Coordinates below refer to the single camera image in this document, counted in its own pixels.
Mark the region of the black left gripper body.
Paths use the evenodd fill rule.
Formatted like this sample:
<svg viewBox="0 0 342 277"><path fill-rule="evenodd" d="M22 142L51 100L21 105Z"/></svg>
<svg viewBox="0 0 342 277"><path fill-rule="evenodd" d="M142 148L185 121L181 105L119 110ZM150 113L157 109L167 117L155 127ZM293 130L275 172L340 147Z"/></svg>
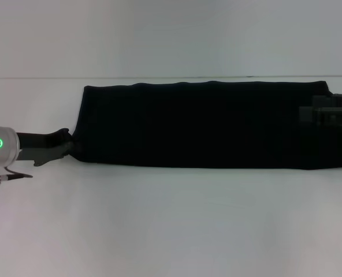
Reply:
<svg viewBox="0 0 342 277"><path fill-rule="evenodd" d="M70 140L69 129L62 128L50 134L17 133L20 152L17 160L33 161L34 166L62 159L61 144Z"/></svg>

